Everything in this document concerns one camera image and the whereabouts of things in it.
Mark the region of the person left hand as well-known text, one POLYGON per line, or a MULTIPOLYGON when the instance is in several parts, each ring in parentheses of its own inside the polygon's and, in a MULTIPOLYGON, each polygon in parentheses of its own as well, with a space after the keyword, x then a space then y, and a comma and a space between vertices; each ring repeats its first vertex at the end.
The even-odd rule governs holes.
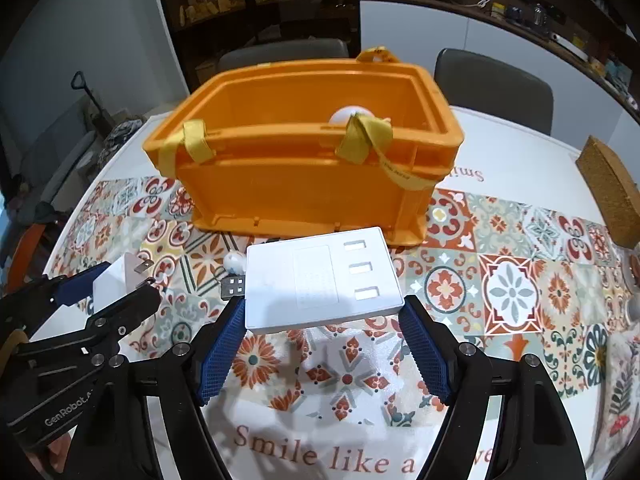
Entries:
POLYGON ((72 442, 70 434, 62 434, 45 448, 38 448, 35 452, 27 452, 26 456, 43 478, 53 479, 64 471, 70 442, 72 442))

